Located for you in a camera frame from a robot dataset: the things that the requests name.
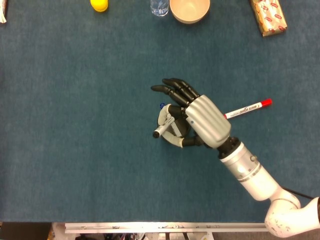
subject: marker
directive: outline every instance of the marker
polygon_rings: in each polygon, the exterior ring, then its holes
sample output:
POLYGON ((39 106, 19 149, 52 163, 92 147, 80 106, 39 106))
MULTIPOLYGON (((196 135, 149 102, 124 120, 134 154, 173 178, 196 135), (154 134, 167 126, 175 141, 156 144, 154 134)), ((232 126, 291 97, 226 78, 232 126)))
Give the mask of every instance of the marker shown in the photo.
POLYGON ((265 108, 267 106, 270 106, 271 104, 272 104, 272 99, 268 98, 268 99, 266 99, 264 101, 257 102, 255 104, 250 105, 250 106, 245 106, 243 108, 228 112, 228 113, 224 114, 224 118, 225 119, 231 119, 231 118, 234 118, 236 116, 251 112, 253 110, 257 110, 257 109, 260 109, 260 108, 265 108))
POLYGON ((168 117, 163 125, 159 126, 156 130, 153 131, 152 136, 155 139, 159 138, 168 129, 168 127, 174 123, 174 121, 175 118, 173 116, 168 117))

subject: plastic water bottle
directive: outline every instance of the plastic water bottle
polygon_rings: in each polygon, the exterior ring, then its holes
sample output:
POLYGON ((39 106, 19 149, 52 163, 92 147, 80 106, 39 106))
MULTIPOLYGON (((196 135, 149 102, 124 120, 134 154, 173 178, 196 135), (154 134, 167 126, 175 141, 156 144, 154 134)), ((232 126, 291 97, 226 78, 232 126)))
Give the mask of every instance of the plastic water bottle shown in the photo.
POLYGON ((150 0, 150 7, 154 15, 162 17, 169 11, 169 0, 150 0))

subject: yellow ball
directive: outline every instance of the yellow ball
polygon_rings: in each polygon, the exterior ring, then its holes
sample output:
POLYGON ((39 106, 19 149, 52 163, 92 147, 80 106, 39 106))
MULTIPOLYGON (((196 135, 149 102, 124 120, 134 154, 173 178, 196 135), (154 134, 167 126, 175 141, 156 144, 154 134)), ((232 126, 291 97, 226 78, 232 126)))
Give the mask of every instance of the yellow ball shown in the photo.
POLYGON ((108 8, 108 0, 90 0, 90 3, 97 12, 104 12, 108 8))

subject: wooden bowl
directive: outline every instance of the wooden bowl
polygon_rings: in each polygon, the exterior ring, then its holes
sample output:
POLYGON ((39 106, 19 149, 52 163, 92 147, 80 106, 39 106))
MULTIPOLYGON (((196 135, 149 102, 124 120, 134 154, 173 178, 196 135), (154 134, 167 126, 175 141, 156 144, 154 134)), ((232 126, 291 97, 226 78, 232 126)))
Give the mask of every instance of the wooden bowl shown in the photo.
POLYGON ((210 7, 210 0, 170 0, 173 16, 184 24, 194 24, 201 20, 210 7))

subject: robotic hand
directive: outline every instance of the robotic hand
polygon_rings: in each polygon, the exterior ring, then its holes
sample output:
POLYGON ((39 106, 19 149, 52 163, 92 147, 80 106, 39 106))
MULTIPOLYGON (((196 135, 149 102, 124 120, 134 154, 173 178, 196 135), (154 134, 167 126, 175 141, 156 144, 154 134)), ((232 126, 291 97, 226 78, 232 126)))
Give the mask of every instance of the robotic hand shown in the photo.
POLYGON ((208 97, 199 95, 180 79, 163 79, 162 82, 168 86, 155 85, 151 89, 169 95, 179 104, 167 105, 164 111, 175 119, 185 118, 197 133, 195 137, 179 138, 179 142, 167 139, 169 142, 180 147, 204 143, 217 149, 220 161, 255 200, 270 199, 265 226, 273 235, 287 238, 320 228, 319 197, 301 208, 299 200, 272 178, 257 157, 238 138, 230 137, 231 124, 208 97))

